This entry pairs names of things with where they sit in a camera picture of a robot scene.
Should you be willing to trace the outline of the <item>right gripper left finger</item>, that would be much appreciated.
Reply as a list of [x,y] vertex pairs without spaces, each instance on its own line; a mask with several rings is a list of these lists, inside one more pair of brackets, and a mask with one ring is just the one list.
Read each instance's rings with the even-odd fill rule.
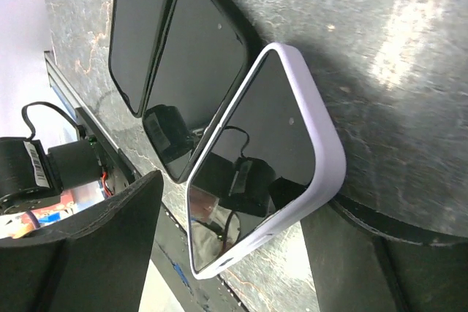
[[2,311],[137,311],[162,173],[23,237],[1,240]]

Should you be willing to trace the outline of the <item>black phone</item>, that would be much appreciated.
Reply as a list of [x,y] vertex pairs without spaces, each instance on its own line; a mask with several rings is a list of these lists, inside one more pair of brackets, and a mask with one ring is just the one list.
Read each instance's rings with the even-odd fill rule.
[[173,182],[188,178],[260,48],[233,0],[174,0],[142,116]]
[[134,117],[143,113],[172,1],[113,0],[108,69]]

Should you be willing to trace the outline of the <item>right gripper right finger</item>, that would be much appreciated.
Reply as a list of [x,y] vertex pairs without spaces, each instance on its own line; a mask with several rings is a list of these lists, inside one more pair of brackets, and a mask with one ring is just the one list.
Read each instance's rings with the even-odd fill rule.
[[321,311],[466,311],[467,239],[342,195],[301,222]]

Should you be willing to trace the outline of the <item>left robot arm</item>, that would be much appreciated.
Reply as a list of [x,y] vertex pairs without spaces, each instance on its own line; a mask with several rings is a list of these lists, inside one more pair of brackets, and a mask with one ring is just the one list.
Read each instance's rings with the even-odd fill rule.
[[[46,151],[28,116],[28,108],[36,105],[56,111],[72,125],[79,139]],[[61,108],[49,102],[32,102],[22,108],[21,115],[31,135],[1,138],[2,215],[54,205],[63,191],[97,181],[106,173],[104,148]]]

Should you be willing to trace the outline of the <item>lilac-cased phone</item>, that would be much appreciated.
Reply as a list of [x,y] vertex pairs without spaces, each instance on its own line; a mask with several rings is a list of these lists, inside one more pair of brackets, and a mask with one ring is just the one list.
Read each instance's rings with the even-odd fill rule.
[[215,277],[323,206],[346,167],[303,55],[266,45],[186,183],[193,276]]

